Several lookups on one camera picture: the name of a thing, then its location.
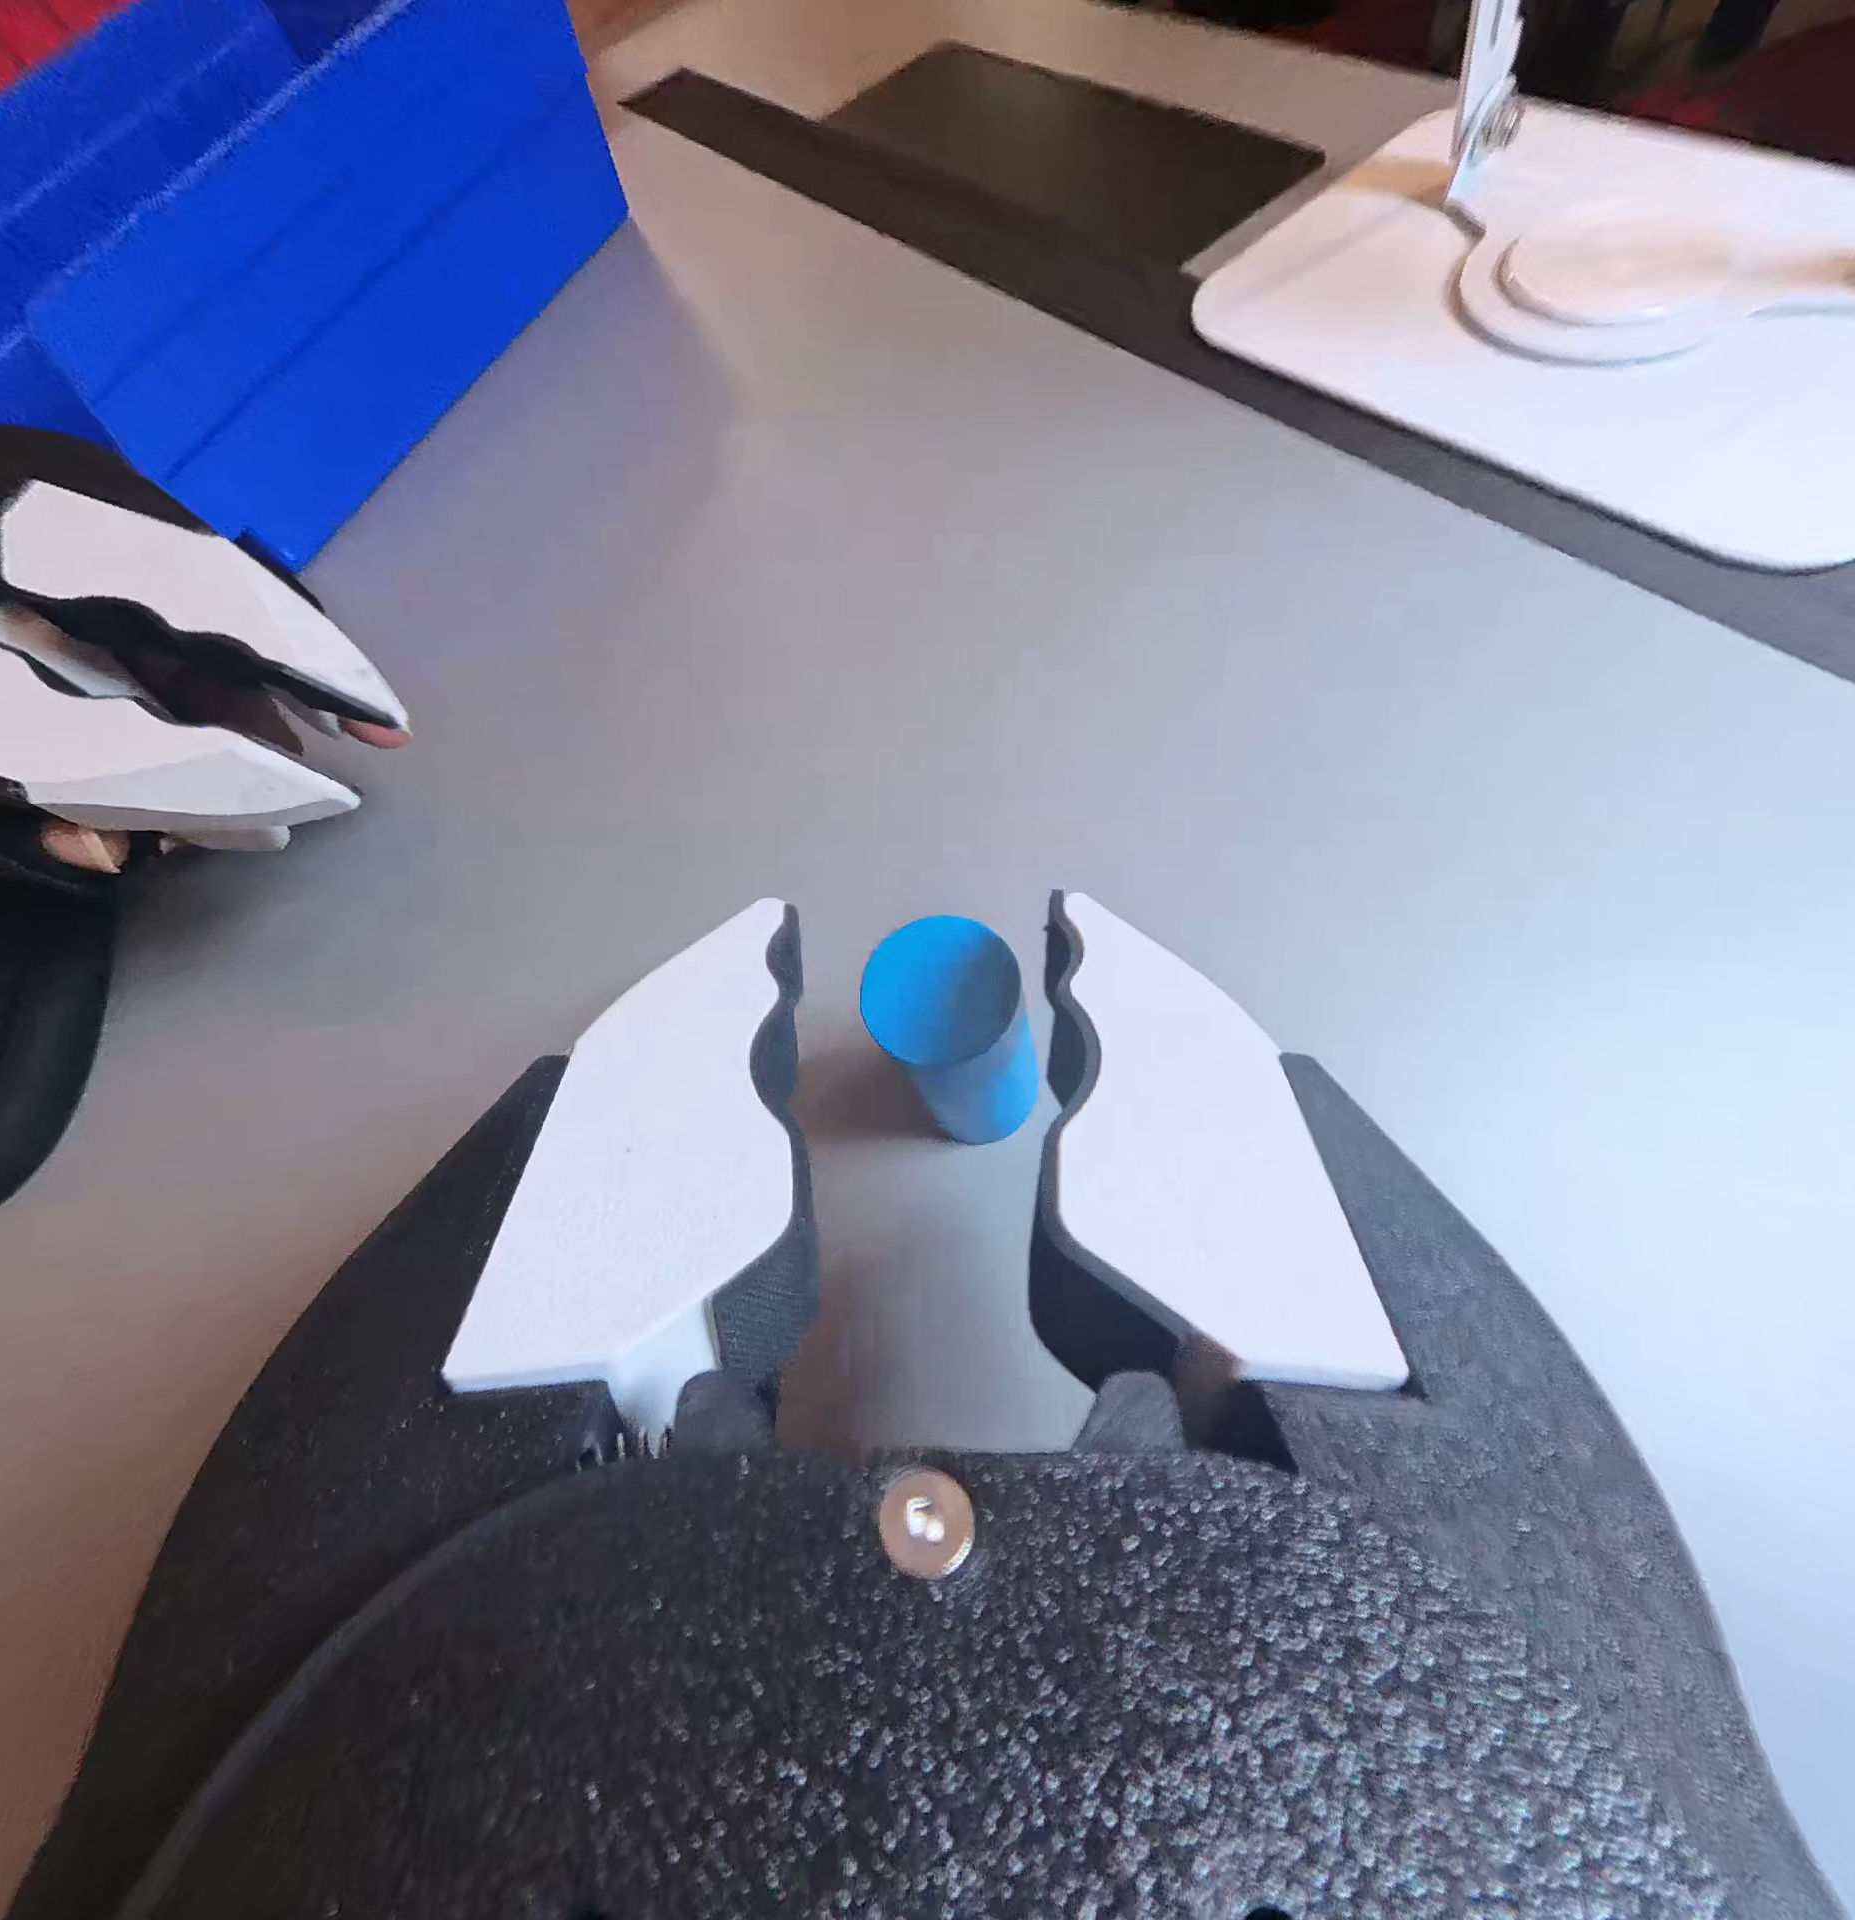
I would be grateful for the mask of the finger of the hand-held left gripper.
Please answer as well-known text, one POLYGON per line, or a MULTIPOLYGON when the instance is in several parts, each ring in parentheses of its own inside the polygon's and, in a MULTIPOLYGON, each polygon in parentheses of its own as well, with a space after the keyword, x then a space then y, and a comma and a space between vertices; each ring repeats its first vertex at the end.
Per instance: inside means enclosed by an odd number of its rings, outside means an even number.
POLYGON ((360 738, 411 732, 321 603, 214 530, 31 479, 0 505, 0 602, 137 668, 282 697, 360 738))
POLYGON ((352 786, 261 741, 58 689, 0 648, 0 812, 262 853, 357 807, 352 786))

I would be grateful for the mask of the black mesh wrist rest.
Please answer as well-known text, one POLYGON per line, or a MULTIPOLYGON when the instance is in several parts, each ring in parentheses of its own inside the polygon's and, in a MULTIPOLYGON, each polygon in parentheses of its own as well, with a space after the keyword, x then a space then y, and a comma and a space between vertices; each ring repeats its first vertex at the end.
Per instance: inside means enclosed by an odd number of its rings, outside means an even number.
POLYGON ((0 879, 0 1206, 49 1162, 104 1032, 118 914, 0 879))

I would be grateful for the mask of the blue plastic bin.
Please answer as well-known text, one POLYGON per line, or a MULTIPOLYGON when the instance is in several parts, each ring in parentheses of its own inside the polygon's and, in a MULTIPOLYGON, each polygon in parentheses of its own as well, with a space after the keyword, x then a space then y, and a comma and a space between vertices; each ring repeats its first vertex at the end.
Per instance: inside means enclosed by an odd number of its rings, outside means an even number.
POLYGON ((121 4, 0 94, 0 424, 301 569, 625 219, 564 2, 121 4))

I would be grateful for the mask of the blue wooden cylinder block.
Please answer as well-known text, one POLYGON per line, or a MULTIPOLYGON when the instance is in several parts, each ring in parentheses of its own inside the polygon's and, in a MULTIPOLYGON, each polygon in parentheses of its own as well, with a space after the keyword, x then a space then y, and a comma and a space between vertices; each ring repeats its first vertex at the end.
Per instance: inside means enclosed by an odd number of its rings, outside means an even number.
POLYGON ((1023 974, 1003 936, 973 918, 918 918, 868 954, 860 1013, 943 1137, 1010 1141, 1038 1098, 1023 974))

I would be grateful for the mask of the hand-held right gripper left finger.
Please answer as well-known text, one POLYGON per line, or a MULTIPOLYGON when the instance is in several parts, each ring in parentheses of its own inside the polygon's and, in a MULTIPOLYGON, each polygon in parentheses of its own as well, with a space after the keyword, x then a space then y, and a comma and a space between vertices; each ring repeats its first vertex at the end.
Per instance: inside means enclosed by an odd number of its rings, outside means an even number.
POLYGON ((776 1410, 817 1319, 813 1170, 790 1117, 797 911, 757 899, 578 1037, 442 1380, 457 1394, 603 1383, 672 1432, 724 1372, 776 1410))

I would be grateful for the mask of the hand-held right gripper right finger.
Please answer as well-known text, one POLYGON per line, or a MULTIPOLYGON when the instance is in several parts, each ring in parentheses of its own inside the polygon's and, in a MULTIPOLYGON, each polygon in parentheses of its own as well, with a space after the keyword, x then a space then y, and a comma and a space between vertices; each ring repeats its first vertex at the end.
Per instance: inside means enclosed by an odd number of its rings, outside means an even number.
POLYGON ((1408 1361, 1280 1048, 1193 963, 1051 898, 1054 1250, 1234 1380, 1403 1390, 1408 1361))

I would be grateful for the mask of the white document stand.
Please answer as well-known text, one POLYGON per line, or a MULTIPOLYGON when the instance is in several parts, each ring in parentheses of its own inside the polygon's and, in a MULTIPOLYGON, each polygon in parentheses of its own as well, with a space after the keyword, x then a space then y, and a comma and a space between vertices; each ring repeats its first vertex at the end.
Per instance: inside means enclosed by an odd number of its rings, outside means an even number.
POLYGON ((1855 170, 1526 104, 1472 4, 1430 114, 1207 275, 1199 340, 1726 563, 1855 561, 1855 170))

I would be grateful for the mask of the person's left hand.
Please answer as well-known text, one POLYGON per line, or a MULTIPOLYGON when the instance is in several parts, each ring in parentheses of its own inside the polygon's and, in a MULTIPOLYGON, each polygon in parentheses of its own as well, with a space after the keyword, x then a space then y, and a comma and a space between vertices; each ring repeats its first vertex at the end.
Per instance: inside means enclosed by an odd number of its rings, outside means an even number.
MULTIPOLYGON (((235 689, 214 680, 176 675, 168 686, 174 718, 229 727, 269 743, 292 756, 304 751, 302 733, 349 737, 373 750, 402 750, 413 741, 409 726, 384 727, 310 707, 269 689, 235 689)), ((92 830, 49 820, 38 830, 41 853, 83 875, 124 875, 146 857, 171 853, 268 855, 289 848, 292 830, 211 830, 194 834, 153 834, 148 830, 92 830)))

